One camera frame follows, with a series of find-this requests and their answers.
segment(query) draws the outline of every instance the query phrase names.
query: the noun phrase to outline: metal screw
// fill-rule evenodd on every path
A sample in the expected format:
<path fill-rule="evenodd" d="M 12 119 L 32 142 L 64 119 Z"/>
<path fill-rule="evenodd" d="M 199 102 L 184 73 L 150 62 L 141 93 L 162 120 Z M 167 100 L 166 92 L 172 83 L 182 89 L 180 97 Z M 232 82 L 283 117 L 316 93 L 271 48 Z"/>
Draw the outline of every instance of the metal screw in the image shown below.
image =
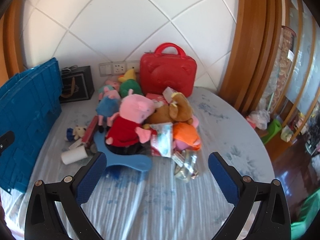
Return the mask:
<path fill-rule="evenodd" d="M 274 179 L 273 180 L 273 184 L 275 184 L 276 186 L 280 186 L 280 181 L 279 180 L 277 180 L 277 179 Z"/>
<path fill-rule="evenodd" d="M 244 182 L 251 182 L 251 178 L 249 176 L 243 176 L 242 179 Z"/>
<path fill-rule="evenodd" d="M 38 186 L 40 186 L 42 184 L 42 180 L 37 180 L 36 181 L 36 183 L 35 183 L 35 185 L 38 187 Z"/>
<path fill-rule="evenodd" d="M 72 177 L 71 176 L 66 176 L 63 181 L 68 183 L 68 182 L 72 181 Z"/>

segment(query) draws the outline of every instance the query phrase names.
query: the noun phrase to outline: red hard-shell case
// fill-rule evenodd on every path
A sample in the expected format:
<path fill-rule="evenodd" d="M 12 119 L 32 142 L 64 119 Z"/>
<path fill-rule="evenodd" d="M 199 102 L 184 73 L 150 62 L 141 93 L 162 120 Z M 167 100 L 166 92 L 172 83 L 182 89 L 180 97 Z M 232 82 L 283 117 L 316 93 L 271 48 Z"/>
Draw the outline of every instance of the red hard-shell case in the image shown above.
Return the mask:
<path fill-rule="evenodd" d="M 177 49 L 178 54 L 163 54 L 168 47 Z M 196 78 L 196 61 L 186 56 L 182 48 L 173 43 L 163 43 L 154 53 L 146 53 L 140 61 L 140 85 L 143 94 L 162 95 L 171 87 L 189 97 Z"/>

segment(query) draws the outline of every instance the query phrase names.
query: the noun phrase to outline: white cylinder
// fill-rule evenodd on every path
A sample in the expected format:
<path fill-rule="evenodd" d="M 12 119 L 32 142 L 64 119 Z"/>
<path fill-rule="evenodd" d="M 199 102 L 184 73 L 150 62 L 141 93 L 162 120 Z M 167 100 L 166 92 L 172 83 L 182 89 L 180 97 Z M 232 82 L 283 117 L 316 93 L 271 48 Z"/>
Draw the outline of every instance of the white cylinder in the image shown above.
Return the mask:
<path fill-rule="evenodd" d="M 61 159 L 64 164 L 74 163 L 87 157 L 88 155 L 83 145 L 61 154 Z"/>

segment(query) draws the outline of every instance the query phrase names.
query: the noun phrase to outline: blue folding crate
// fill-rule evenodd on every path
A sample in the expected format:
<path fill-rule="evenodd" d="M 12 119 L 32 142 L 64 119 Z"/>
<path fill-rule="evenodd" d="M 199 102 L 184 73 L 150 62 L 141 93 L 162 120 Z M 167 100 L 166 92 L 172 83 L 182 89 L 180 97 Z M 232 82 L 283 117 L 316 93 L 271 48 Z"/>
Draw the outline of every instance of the blue folding crate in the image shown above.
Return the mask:
<path fill-rule="evenodd" d="M 40 149 L 61 113 L 62 80 L 55 58 L 14 75 L 0 88 L 0 136 L 15 140 L 0 155 L 0 187 L 25 193 Z"/>

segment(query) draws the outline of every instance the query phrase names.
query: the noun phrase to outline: black gift box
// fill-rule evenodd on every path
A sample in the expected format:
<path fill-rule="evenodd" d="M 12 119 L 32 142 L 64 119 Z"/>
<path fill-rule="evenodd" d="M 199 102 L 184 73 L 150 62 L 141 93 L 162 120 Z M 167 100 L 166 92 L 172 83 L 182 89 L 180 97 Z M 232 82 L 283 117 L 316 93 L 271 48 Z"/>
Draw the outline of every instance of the black gift box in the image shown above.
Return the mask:
<path fill-rule="evenodd" d="M 89 100 L 94 93 L 90 66 L 71 67 L 62 70 L 62 95 L 61 103 Z"/>

